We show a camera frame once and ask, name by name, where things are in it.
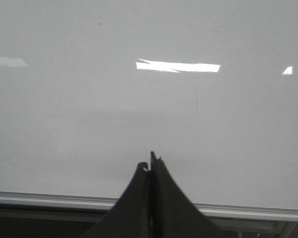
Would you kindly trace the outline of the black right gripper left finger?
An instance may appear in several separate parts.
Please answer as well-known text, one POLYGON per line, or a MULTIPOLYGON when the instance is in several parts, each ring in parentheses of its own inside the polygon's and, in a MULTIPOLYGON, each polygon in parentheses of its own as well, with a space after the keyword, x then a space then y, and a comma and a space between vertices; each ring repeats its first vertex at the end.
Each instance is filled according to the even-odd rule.
POLYGON ((127 188, 101 221, 84 232, 82 238, 149 237, 148 164, 140 162, 127 188))

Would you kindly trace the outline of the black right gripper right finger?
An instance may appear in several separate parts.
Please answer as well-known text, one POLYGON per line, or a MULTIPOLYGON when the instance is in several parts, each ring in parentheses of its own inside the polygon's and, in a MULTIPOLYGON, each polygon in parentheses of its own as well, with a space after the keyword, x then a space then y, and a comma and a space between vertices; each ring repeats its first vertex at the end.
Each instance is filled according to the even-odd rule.
POLYGON ((173 180, 162 158, 150 153, 154 205, 152 219, 157 238, 224 238, 226 232, 212 223, 173 180))

